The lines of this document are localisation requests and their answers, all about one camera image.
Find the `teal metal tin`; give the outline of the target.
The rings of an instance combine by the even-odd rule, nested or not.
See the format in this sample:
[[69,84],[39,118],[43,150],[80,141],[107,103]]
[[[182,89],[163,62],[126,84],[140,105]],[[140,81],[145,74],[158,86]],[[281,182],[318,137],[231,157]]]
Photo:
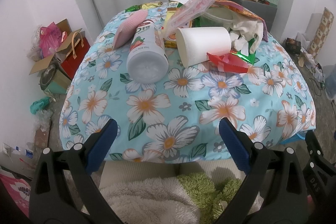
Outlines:
[[52,64],[41,74],[39,84],[45,93],[66,94],[71,80]]

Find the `floral blue tablecloth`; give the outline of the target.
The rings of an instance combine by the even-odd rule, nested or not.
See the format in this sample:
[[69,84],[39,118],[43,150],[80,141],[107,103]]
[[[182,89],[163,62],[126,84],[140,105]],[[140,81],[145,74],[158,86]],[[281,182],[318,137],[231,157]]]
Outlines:
[[304,138],[316,127],[313,98],[294,61],[273,37],[260,44],[245,74],[217,71],[209,62],[185,68],[169,48],[167,75],[151,85],[127,72],[129,46],[112,41],[130,16],[115,15],[80,64],[60,113],[64,149],[85,142],[109,119],[118,124],[107,160],[183,163],[228,159],[218,132],[227,118],[267,147]]

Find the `grey cabinet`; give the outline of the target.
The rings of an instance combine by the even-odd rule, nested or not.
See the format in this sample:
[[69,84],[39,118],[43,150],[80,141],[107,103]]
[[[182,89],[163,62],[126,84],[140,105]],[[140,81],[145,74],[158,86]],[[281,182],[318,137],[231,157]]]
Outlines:
[[276,16],[277,7],[260,2],[255,2],[252,0],[230,0],[230,1],[238,3],[239,5],[245,7],[246,9],[252,11],[256,15],[263,18],[266,23],[267,30],[270,32]]

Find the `white strawberry drink bottle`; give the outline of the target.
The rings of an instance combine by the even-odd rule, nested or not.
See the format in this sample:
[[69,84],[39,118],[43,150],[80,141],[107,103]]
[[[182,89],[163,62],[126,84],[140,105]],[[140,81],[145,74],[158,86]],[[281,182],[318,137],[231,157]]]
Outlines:
[[136,29],[126,61],[130,77],[141,84],[160,81],[169,68],[165,45],[152,20],[143,21]]

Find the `white tissue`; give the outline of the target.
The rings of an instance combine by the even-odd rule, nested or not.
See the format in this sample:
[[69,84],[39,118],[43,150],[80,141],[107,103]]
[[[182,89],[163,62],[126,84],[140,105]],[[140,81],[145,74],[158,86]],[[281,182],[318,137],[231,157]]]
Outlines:
[[264,24],[260,20],[243,20],[229,25],[231,47],[243,54],[254,54],[259,47],[263,35]]

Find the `clear pink plastic bag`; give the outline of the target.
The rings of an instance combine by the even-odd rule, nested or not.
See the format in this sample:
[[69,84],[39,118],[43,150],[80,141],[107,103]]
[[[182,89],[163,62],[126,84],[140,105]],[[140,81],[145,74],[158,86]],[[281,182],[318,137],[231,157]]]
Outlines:
[[172,33],[175,33],[177,28],[202,15],[215,1],[216,0],[189,0],[186,2],[177,9],[167,21],[162,30],[163,38],[167,40]]

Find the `gold candy wrapper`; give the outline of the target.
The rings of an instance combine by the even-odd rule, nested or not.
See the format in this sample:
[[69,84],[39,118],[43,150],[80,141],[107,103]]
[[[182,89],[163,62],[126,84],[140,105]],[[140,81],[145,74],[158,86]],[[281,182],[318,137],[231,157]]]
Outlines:
[[144,9],[144,10],[154,9],[154,8],[157,8],[157,7],[161,7],[162,4],[163,3],[161,1],[144,3],[144,4],[141,5],[141,9]]

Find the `dark brown bag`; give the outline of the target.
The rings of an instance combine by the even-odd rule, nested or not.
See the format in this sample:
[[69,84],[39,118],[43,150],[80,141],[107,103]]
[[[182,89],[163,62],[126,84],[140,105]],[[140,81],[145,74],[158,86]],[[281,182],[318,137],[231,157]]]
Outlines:
[[285,50],[288,53],[299,55],[301,52],[301,42],[292,38],[287,38],[285,41]]

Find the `white paper cup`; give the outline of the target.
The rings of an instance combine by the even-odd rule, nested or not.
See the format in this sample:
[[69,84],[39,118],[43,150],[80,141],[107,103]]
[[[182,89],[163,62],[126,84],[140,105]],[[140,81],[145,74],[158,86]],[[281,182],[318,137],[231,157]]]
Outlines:
[[222,56],[231,50],[230,35],[224,27],[178,28],[175,37],[185,68],[208,61],[207,53]]

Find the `green fuzzy cloth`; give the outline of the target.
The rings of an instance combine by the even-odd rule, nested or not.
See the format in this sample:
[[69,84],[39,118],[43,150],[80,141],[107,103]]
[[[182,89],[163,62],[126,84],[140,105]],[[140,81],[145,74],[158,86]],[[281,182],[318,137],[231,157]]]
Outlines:
[[242,184],[229,177],[215,186],[205,173],[181,174],[177,179],[200,210],[200,223],[215,223]]

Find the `red foil wrapper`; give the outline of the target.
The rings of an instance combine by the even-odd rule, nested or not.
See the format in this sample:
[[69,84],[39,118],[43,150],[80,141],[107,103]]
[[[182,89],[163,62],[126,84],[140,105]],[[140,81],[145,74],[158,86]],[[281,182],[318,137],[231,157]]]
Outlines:
[[214,63],[220,72],[228,73],[247,73],[248,63],[242,60],[240,57],[227,53],[226,55],[217,56],[207,53],[209,61]]

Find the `pink sponge pad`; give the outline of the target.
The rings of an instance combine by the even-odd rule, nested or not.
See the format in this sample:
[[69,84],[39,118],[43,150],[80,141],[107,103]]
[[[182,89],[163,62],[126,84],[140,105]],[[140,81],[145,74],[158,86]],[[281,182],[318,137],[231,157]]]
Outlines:
[[137,27],[146,19],[147,15],[147,10],[140,9],[119,25],[112,43],[114,50],[122,47],[134,36]]

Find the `green foil snack bag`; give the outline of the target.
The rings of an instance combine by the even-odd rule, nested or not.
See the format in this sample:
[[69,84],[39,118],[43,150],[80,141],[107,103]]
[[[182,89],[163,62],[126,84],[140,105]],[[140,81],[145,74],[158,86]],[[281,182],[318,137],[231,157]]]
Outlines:
[[236,50],[232,50],[231,53],[233,55],[236,55],[238,57],[240,57],[243,61],[254,65],[255,63],[255,54],[254,53],[250,53],[250,48],[253,45],[253,43],[255,42],[255,39],[251,39],[250,41],[248,41],[243,48],[240,51],[236,51]]

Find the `red paper gift bag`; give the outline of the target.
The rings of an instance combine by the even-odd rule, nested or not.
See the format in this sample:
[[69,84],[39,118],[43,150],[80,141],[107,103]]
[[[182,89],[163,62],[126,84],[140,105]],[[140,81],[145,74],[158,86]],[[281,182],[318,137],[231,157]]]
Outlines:
[[67,41],[69,41],[69,43],[66,48],[65,59],[61,62],[60,66],[64,70],[65,74],[70,79],[73,79],[76,71],[88,52],[90,45],[86,37],[83,37],[79,31],[72,32],[64,43],[67,43]]

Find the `cardboard box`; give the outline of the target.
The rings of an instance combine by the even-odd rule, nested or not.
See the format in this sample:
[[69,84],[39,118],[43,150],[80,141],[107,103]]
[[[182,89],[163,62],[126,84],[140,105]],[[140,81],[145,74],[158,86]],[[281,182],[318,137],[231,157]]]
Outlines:
[[[67,41],[67,43],[64,43],[65,40],[68,38],[68,36],[74,32],[71,31],[70,25],[68,23],[67,19],[62,20],[61,22],[59,22],[57,24],[57,26],[60,28],[61,32],[65,32],[66,33],[66,38],[62,41],[60,47],[55,51],[55,53],[37,61],[33,67],[30,70],[29,75],[33,75],[35,73],[41,72],[46,70],[51,64],[55,64],[64,74],[64,70],[62,69],[62,67],[60,66],[61,62],[65,59],[65,55],[66,55],[66,48],[68,47],[68,43],[69,41]],[[85,37],[84,35],[84,31],[82,31],[82,28],[79,28],[75,31],[79,31],[83,37]]]

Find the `white fuzzy blanket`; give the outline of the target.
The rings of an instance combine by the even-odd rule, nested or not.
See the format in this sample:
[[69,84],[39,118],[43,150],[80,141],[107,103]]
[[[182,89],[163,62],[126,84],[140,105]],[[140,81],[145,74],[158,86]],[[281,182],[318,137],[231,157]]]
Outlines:
[[118,182],[100,193],[124,223],[201,222],[201,210],[175,177]]

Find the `pink orange snack bag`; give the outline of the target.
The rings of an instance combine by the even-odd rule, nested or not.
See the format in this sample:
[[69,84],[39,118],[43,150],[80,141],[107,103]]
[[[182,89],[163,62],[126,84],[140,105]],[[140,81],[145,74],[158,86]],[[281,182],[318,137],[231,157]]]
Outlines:
[[252,19],[256,19],[256,20],[260,20],[263,24],[263,37],[262,39],[265,42],[268,42],[268,30],[267,30],[267,26],[265,23],[265,20],[263,18],[261,18],[260,16],[256,15],[255,13],[253,13],[252,11],[249,11],[247,8],[243,7],[242,5],[239,5],[238,3],[234,2],[234,1],[230,1],[230,0],[216,0],[213,4],[213,6],[215,7],[225,7],[231,11],[234,11],[238,14],[244,15],[246,17],[252,18]]

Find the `patterned roll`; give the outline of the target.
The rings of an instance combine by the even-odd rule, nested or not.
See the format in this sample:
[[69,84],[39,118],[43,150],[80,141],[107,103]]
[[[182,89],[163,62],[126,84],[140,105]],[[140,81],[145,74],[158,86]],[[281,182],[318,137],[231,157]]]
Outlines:
[[334,14],[327,7],[325,7],[315,35],[313,36],[308,49],[308,53],[311,54],[314,59],[318,56],[322,46],[324,45],[333,25],[333,21]]

